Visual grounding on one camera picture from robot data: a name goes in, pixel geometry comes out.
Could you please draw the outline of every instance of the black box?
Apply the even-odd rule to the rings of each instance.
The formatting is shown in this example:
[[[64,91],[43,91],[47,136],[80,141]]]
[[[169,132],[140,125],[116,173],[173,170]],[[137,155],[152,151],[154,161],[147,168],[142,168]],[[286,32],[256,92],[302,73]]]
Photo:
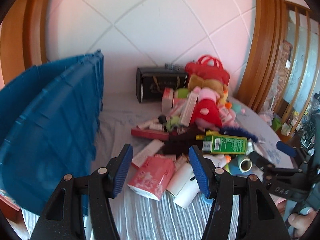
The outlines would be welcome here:
[[[136,95],[138,101],[161,101],[164,88],[184,88],[188,74],[184,70],[171,70],[162,67],[137,68]]]

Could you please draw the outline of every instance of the green and yellow box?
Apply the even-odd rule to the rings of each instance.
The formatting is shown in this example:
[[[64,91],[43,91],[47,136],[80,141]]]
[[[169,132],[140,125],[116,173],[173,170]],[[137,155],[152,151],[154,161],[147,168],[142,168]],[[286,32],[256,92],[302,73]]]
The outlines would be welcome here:
[[[245,154],[247,138],[221,134],[206,135],[202,151],[212,154]]]

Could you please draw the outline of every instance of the bed sheet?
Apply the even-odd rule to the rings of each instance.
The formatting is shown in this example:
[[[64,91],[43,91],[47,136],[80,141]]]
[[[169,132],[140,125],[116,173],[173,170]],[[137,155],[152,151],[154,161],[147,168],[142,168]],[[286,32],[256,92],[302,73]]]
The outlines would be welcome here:
[[[131,128],[138,123],[157,117],[161,113],[161,103],[139,104],[134,94],[106,94],[103,98],[103,105],[99,117],[100,129],[95,142],[97,157],[92,162],[92,171],[105,166],[110,158],[118,156],[125,143],[130,143],[133,146],[133,155],[143,149],[150,140],[131,136]],[[270,136],[261,135],[261,130],[257,128],[259,125],[256,124],[261,120],[261,125],[263,125],[263,120],[252,110],[247,107],[245,109],[245,114],[239,116],[237,121],[244,127],[248,126],[248,130],[251,132],[258,131],[258,136],[264,138],[266,143],[263,148],[267,148],[263,151],[264,155],[271,152],[272,156],[269,159],[277,163],[277,166],[288,168],[292,166],[290,158],[287,158],[286,155],[283,156],[275,149],[275,143],[278,140],[276,134],[273,132]],[[135,172],[136,169],[131,166],[122,192],[117,198],[110,199],[110,206],[121,240],[201,239],[211,209],[210,205],[203,202],[201,193],[196,196],[187,209],[174,204],[172,196],[166,192],[160,201],[151,200],[137,195],[127,186],[127,182]],[[229,240],[236,237],[238,209],[239,197],[235,195]],[[32,217],[27,211],[23,213],[26,214],[24,215],[25,219]],[[35,219],[33,217],[30,220],[33,223],[27,227],[32,232]]]

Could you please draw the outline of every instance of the red handbag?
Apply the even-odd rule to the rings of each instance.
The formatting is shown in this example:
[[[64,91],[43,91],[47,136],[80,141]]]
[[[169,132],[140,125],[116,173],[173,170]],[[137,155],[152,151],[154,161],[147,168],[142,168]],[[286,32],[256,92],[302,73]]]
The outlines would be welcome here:
[[[201,56],[197,62],[189,62],[185,71],[189,78],[192,74],[196,74],[203,79],[217,79],[226,85],[230,79],[230,74],[223,69],[221,61],[210,55]]]

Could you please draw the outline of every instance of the brown plush toy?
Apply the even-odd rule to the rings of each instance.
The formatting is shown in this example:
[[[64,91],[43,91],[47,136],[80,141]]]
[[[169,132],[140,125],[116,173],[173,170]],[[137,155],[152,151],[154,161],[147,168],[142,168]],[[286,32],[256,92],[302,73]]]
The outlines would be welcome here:
[[[206,79],[202,84],[203,88],[211,88],[219,93],[220,97],[223,98],[223,92],[228,89],[227,85],[222,84],[216,79]]]
[[[188,83],[188,90],[193,91],[195,87],[202,88],[204,79],[197,76],[196,74],[192,74]]]

